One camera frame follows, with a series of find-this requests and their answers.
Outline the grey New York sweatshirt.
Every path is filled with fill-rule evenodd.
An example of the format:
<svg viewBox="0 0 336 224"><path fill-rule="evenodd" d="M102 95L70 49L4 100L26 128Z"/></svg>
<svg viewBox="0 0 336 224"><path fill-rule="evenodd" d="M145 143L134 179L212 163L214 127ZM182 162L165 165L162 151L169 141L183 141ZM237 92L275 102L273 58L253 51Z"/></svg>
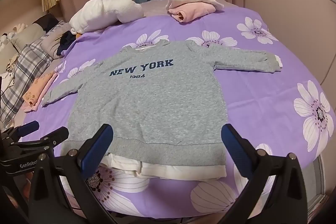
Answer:
<svg viewBox="0 0 336 224"><path fill-rule="evenodd" d="M192 40L162 40L86 67L49 90L47 106L76 94L63 151L79 147L102 124L114 137L105 165L138 177L211 180L226 175L221 129L226 103L214 71L275 73L278 57Z"/></svg>

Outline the orange pink folded clothes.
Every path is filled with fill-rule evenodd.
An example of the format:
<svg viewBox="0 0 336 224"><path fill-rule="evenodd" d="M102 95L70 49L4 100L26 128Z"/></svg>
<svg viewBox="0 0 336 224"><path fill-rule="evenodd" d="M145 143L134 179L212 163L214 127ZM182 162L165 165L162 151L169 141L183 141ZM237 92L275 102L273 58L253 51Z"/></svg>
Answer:
<svg viewBox="0 0 336 224"><path fill-rule="evenodd" d="M23 111L25 113L37 111L42 99L56 77L58 77L58 73L51 72L34 80L28 91L23 94Z"/></svg>

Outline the plaid folded cloth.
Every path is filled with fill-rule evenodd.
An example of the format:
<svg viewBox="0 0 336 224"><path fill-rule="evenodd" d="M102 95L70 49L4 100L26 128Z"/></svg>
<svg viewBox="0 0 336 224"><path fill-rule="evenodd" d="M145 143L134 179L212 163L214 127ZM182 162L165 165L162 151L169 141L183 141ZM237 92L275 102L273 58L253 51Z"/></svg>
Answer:
<svg viewBox="0 0 336 224"><path fill-rule="evenodd" d="M23 94L50 66L52 57L42 49L42 39L26 45L14 67L14 84L1 93L1 126L12 124L23 104Z"/></svg>

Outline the grey pillow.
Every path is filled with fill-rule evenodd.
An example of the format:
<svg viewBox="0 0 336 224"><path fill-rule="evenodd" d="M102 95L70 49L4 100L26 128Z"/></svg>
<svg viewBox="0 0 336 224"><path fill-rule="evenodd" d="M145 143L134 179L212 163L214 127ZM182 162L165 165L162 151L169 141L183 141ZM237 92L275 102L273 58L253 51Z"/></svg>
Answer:
<svg viewBox="0 0 336 224"><path fill-rule="evenodd" d="M26 45L30 45L45 34L45 30L39 24L33 23L18 34L15 34L11 39L11 43L18 52L21 52Z"/></svg>

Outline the purple floral bed cover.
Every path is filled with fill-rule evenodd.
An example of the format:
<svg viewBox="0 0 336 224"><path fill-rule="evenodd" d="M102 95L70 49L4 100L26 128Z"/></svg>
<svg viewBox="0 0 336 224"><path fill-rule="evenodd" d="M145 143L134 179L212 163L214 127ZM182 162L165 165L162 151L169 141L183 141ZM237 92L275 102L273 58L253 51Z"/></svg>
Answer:
<svg viewBox="0 0 336 224"><path fill-rule="evenodd" d="M65 126L56 155L102 124L114 137L88 179L101 204L151 218L227 211L247 180L221 140L230 123L270 155L307 166L335 131L334 108L259 14L230 7L189 24L151 16L84 34L37 111L39 139Z"/></svg>

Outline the dark navy garment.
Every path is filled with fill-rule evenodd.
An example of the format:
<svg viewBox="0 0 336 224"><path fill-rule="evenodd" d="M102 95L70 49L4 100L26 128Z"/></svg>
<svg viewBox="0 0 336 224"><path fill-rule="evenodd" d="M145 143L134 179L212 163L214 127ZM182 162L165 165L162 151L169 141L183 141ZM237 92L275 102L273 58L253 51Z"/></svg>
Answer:
<svg viewBox="0 0 336 224"><path fill-rule="evenodd" d="M59 42L58 49L56 51L57 56L62 56L62 52L68 50L71 44L76 40L76 35L72 34L72 32L67 31L62 34Z"/></svg>

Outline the white fluffy folded garment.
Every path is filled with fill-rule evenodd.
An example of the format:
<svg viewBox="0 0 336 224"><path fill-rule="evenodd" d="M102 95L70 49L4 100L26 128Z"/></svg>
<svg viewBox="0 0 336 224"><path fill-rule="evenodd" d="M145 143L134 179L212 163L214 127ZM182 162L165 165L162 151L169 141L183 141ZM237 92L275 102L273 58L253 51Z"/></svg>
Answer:
<svg viewBox="0 0 336 224"><path fill-rule="evenodd" d="M107 28L116 22L143 18L143 8L133 0L89 0L69 21L72 34Z"/></svg>

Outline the pink folded garment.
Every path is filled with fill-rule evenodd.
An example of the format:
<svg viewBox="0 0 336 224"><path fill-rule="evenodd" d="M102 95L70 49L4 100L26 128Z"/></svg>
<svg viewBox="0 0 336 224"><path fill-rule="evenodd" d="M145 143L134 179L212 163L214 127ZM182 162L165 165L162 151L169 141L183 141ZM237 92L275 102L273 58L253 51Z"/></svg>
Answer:
<svg viewBox="0 0 336 224"><path fill-rule="evenodd" d="M168 13L179 23L188 23L202 16L212 14L216 9L212 4L204 2L186 3L168 10Z"/></svg>

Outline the cream folded garment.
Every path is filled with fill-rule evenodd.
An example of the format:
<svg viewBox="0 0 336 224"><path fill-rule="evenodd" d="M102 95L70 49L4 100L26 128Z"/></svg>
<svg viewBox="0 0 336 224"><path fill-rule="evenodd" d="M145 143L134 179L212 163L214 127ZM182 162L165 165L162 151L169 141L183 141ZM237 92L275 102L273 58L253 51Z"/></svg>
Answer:
<svg viewBox="0 0 336 224"><path fill-rule="evenodd" d="M174 9L178 6L188 4L188 3L197 3L197 2L204 2L214 6L216 10L223 10L224 5L222 3L217 2L216 0L168 0L166 9Z"/></svg>

